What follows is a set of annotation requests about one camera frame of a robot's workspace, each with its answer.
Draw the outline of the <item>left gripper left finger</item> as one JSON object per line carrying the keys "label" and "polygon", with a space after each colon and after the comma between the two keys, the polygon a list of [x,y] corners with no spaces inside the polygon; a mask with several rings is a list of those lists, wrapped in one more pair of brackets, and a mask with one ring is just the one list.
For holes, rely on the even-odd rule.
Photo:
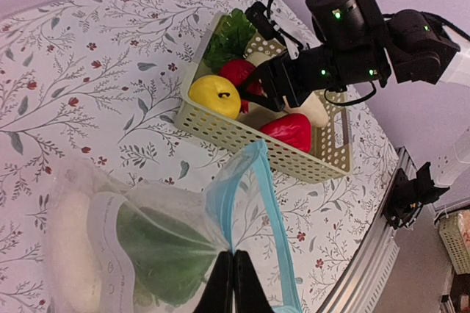
{"label": "left gripper left finger", "polygon": [[220,252],[198,303],[198,313],[229,313],[233,308],[234,255]]}

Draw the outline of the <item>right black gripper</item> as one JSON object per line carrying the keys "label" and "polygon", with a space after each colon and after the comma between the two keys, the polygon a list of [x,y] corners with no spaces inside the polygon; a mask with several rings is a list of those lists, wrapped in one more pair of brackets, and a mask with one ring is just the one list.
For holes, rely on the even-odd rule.
{"label": "right black gripper", "polygon": [[[300,107],[311,91],[302,85],[295,63],[288,54],[282,54],[259,65],[238,86],[241,99],[272,111]],[[248,91],[264,91],[265,96]]]}

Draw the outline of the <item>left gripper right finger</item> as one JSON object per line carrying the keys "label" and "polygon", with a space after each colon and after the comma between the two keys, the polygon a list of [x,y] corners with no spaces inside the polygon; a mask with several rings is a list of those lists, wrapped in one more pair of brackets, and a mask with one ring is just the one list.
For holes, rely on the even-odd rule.
{"label": "left gripper right finger", "polygon": [[234,296],[237,313],[273,313],[247,251],[234,256]]}

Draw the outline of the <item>red toy apple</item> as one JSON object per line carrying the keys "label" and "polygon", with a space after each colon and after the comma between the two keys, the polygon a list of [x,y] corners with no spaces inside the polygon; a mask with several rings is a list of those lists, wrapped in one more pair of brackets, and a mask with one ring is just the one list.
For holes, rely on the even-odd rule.
{"label": "red toy apple", "polygon": [[[256,69],[255,65],[243,59],[230,60],[220,69],[219,75],[229,80],[235,87],[240,86]],[[262,94],[262,86],[259,81],[252,82],[247,91],[253,95]]]}

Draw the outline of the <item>yellow toy apple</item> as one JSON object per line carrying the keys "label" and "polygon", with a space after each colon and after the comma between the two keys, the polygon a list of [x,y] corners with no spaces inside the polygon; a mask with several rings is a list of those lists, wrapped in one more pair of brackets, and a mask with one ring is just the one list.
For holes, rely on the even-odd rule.
{"label": "yellow toy apple", "polygon": [[241,109],[241,98],[236,87],[226,78],[205,75],[190,87],[189,98],[213,112],[236,119]]}

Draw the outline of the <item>red toy pepper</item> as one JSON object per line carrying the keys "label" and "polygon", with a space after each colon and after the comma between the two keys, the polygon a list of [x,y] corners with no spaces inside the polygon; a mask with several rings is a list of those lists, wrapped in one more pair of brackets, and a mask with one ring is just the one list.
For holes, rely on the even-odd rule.
{"label": "red toy pepper", "polygon": [[259,131],[307,154],[311,150],[312,127],[305,115],[284,115],[263,125]]}

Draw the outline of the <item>green toy vegetable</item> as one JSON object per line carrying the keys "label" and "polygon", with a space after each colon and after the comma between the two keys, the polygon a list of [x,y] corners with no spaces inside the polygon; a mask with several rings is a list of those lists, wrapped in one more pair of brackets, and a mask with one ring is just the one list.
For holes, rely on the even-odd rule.
{"label": "green toy vegetable", "polygon": [[134,302],[187,304],[206,280],[218,250],[185,222],[149,207],[122,205],[117,239],[135,273]]}

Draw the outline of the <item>clear zip top bag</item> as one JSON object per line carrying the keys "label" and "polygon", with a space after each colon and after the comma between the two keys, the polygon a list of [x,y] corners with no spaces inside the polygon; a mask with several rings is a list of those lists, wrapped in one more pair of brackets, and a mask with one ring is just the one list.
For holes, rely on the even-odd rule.
{"label": "clear zip top bag", "polygon": [[234,154],[206,188],[129,187],[63,165],[46,235],[51,312],[299,312],[267,145]]}

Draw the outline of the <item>white toy radish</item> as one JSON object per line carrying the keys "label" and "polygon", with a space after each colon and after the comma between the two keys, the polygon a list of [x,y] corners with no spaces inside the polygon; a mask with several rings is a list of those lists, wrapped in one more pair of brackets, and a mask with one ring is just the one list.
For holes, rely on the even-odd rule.
{"label": "white toy radish", "polygon": [[90,198],[68,193],[53,208],[48,244],[54,290],[66,312],[98,312],[101,267],[87,235]]}

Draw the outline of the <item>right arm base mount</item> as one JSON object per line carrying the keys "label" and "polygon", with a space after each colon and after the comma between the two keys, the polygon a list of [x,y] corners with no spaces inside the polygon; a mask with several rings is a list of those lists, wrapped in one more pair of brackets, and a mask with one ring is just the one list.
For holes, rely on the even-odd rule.
{"label": "right arm base mount", "polygon": [[414,179],[409,179],[403,168],[399,168],[391,186],[383,215],[395,230],[412,225],[424,205],[436,202],[449,187],[440,187],[430,175],[430,162],[426,162]]}

